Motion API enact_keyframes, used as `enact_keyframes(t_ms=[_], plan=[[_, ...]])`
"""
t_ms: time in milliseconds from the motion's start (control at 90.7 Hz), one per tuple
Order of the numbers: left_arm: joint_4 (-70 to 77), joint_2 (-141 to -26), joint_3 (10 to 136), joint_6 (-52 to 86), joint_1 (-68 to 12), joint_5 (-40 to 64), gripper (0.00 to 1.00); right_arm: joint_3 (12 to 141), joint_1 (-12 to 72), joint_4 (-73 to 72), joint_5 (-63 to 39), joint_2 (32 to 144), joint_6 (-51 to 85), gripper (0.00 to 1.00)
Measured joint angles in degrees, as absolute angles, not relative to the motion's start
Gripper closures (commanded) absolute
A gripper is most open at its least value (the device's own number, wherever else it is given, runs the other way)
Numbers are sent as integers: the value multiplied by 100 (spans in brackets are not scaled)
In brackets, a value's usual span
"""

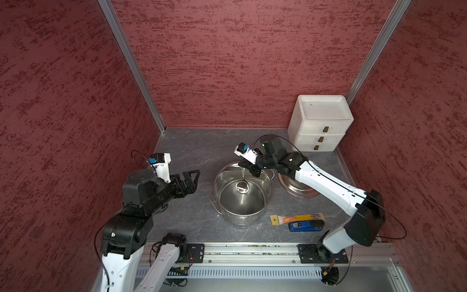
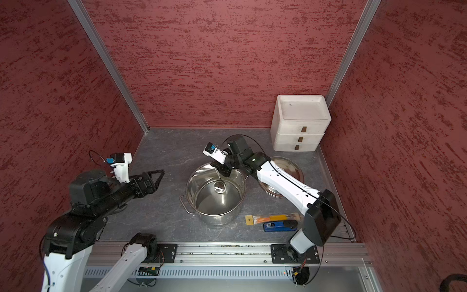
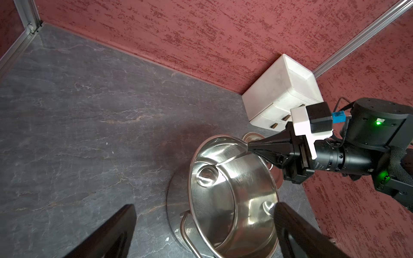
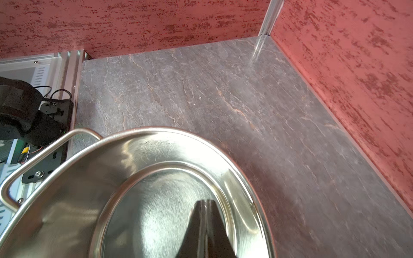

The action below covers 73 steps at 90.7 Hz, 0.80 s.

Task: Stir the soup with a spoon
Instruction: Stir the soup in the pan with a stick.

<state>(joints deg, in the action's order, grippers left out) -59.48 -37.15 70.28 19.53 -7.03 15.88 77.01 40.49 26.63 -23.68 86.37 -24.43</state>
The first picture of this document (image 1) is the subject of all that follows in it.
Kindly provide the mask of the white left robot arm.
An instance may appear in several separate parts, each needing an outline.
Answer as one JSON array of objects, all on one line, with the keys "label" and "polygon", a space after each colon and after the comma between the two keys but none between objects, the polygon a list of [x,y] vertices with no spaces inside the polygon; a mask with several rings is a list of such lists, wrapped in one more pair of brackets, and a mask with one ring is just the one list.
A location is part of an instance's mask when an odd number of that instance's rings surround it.
[{"label": "white left robot arm", "polygon": [[175,264],[192,266],[195,258],[185,235],[168,233],[150,251],[150,269],[139,285],[136,272],[144,253],[153,216],[167,209],[175,198],[195,193],[200,172],[172,175],[168,182],[149,169],[131,173],[123,185],[122,210],[102,227],[101,251],[103,292],[157,292]]}]

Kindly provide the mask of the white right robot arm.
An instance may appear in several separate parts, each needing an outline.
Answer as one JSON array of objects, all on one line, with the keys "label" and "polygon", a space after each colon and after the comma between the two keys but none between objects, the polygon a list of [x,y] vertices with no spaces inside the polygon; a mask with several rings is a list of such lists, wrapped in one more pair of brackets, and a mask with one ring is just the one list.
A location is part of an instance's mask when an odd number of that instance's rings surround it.
[{"label": "white right robot arm", "polygon": [[277,135],[260,137],[261,149],[245,143],[236,146],[234,153],[241,157],[240,166],[258,177],[263,170],[277,173],[311,187],[340,207],[350,218],[342,226],[327,231],[314,250],[327,260],[355,244],[372,246],[386,220],[383,197],[377,191],[366,192],[353,187],[312,163],[298,150],[292,152]]}]

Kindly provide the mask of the stainless steel pot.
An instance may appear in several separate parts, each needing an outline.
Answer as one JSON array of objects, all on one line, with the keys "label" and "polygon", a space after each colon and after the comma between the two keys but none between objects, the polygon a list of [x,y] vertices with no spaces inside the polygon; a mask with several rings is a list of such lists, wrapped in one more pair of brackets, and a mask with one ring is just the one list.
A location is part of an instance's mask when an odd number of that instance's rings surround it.
[{"label": "stainless steel pot", "polygon": [[231,163],[216,176],[214,194],[208,200],[217,214],[231,224],[249,226],[259,220],[272,202],[275,176],[272,170],[265,170],[257,178],[245,169],[249,192],[240,194],[235,185],[242,178],[242,170],[238,163]]}]

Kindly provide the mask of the long metal spoon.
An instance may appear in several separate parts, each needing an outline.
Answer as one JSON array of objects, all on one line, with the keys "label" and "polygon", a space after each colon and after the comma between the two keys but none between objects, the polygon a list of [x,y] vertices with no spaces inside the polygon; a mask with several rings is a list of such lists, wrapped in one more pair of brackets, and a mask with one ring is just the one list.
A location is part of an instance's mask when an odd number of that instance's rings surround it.
[{"label": "long metal spoon", "polygon": [[241,168],[242,178],[236,183],[235,188],[240,194],[249,192],[249,183],[245,180],[245,168]]}]

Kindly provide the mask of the steel pot lid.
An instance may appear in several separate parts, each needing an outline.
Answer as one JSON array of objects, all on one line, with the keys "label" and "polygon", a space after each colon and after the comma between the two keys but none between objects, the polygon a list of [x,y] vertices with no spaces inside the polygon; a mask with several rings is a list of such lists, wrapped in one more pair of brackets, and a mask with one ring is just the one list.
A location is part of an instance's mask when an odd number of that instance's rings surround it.
[{"label": "steel pot lid", "polygon": [[281,186],[292,196],[309,199],[320,195],[318,191],[303,183],[299,183],[291,179],[289,176],[285,176],[279,173],[278,180]]}]

